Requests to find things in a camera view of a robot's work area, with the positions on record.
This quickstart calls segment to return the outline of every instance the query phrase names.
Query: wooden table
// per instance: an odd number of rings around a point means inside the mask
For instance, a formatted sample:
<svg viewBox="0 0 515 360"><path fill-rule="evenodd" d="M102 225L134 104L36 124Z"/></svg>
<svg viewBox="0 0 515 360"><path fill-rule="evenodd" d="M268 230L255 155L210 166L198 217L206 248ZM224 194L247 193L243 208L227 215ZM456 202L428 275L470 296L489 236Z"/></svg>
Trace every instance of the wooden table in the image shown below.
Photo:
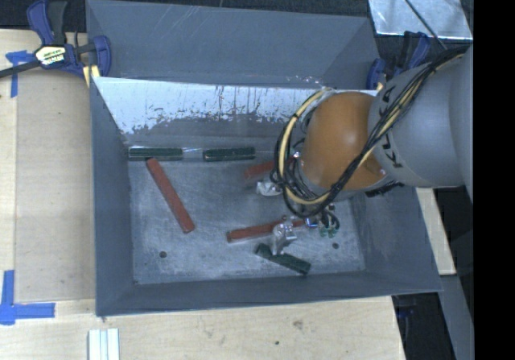
<svg viewBox="0 0 515 360"><path fill-rule="evenodd" d="M0 30L0 68L38 46L31 31ZM19 93L0 80L0 275L15 269L15 300L56 301L56 317L0 326L0 359L87 358L88 331L109 328L122 360L405 358L389 297L96 317L89 122L70 125L89 115L85 82L35 69ZM439 272L454 274L433 192L418 196Z"/></svg>

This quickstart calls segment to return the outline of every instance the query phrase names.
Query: yellow cable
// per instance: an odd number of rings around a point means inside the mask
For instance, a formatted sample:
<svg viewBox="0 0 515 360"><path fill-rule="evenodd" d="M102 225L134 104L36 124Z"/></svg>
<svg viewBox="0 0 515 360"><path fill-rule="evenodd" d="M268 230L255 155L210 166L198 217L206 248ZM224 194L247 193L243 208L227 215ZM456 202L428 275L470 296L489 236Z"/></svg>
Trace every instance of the yellow cable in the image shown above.
<svg viewBox="0 0 515 360"><path fill-rule="evenodd" d="M295 123L299 120L299 117L306 111L307 107L310 106L314 101L322 97L324 93L326 93L329 89L324 88L318 91L317 93L314 93L311 95L300 107L298 110L295 111L295 113L290 118L290 121L287 123L286 128L284 130L284 135L282 136L282 140L279 144L279 155L278 155L278 173L280 177L284 180L284 158L286 153L286 145L288 144L288 141L290 139L291 131L293 130L293 127L295 126ZM322 201L324 201L328 196L329 192L324 193L320 197L316 197L312 200L304 200L301 197L296 196L288 187L285 188L286 194L289 198L291 198L293 201L304 204L304 205L314 205L318 204Z"/></svg>

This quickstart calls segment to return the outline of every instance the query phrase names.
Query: red stick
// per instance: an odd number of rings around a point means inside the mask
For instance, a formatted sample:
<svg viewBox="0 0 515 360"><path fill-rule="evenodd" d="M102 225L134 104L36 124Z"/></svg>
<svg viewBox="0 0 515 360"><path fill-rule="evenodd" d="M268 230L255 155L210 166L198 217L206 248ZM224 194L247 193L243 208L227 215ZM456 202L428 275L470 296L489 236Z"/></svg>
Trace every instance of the red stick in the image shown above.
<svg viewBox="0 0 515 360"><path fill-rule="evenodd" d="M177 192L171 185L170 180L164 173L158 160L156 158L149 158L146 161L146 167L148 168L148 171L150 171L152 178L154 178L154 181L159 187L164 199L167 201L168 207L170 207L170 210L175 215L180 228L185 234L193 231L195 229L195 224L193 224L190 214L188 214L184 208L183 202L180 200Z"/></svg>
<svg viewBox="0 0 515 360"><path fill-rule="evenodd" d="M249 238L261 237L270 234L277 224L286 222L286 220L277 220L269 222L268 224L262 224L260 226L252 226L246 228L240 228L238 230L229 231L227 233L227 242L233 242L237 240L246 240ZM304 220L294 220L291 222L293 227L303 226Z"/></svg>
<svg viewBox="0 0 515 360"><path fill-rule="evenodd" d="M248 167L245 170L243 177L246 180L260 179L265 174L269 174L270 171L272 171L272 169L274 169L274 161L273 160L267 161L266 163L259 163L259 164L253 165L252 167Z"/></svg>

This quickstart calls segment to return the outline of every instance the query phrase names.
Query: blue clamp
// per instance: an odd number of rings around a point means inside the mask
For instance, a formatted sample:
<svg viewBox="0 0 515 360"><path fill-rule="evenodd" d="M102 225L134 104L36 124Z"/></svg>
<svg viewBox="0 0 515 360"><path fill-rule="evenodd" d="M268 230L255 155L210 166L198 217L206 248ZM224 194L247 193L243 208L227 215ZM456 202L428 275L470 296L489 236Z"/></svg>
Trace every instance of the blue clamp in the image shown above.
<svg viewBox="0 0 515 360"><path fill-rule="evenodd" d="M366 89L376 89L379 82L388 81L407 69L418 67L426 59L430 48L431 41L423 32L404 32L401 55L390 63L382 58L375 59L367 76Z"/></svg>
<svg viewBox="0 0 515 360"><path fill-rule="evenodd" d="M56 303L15 304L14 270L4 271L0 325L13 325L16 320L28 318L53 318Z"/></svg>
<svg viewBox="0 0 515 360"><path fill-rule="evenodd" d="M96 64L102 76L107 76L111 68L111 51L107 37L103 35L93 38L94 46L84 46L74 48L71 44L66 43L66 35L63 32L63 15L66 2L49 2L48 0L39 0L30 5L27 9L27 19L31 29L38 34L41 39L42 47L36 50L34 55L42 48L49 45L56 45L64 48L62 54L64 58L51 63L42 61L40 64L43 69L59 69L84 77L84 64L80 62L79 55L87 51L97 52Z"/></svg>
<svg viewBox="0 0 515 360"><path fill-rule="evenodd" d="M16 66L21 63L32 62L35 60L34 55L27 51L8 52L6 58L9 62ZM10 97L14 98L18 95L18 74L14 73L10 80Z"/></svg>

